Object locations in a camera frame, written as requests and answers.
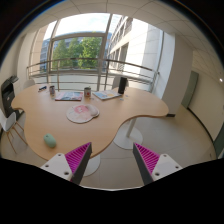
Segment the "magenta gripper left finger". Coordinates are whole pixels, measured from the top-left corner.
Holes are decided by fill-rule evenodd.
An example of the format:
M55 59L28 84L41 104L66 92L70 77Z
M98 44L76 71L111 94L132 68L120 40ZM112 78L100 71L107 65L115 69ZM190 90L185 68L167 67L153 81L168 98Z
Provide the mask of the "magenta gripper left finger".
M79 185L86 170L92 144L86 143L72 151L63 154L57 153L41 168L76 185Z

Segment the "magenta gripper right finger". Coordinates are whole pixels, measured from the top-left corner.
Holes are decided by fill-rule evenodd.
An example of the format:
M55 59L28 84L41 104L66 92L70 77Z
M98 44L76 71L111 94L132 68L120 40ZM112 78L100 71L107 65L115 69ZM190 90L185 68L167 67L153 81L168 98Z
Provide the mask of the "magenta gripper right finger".
M158 154L137 143L133 144L133 154L145 185L182 169L168 154Z

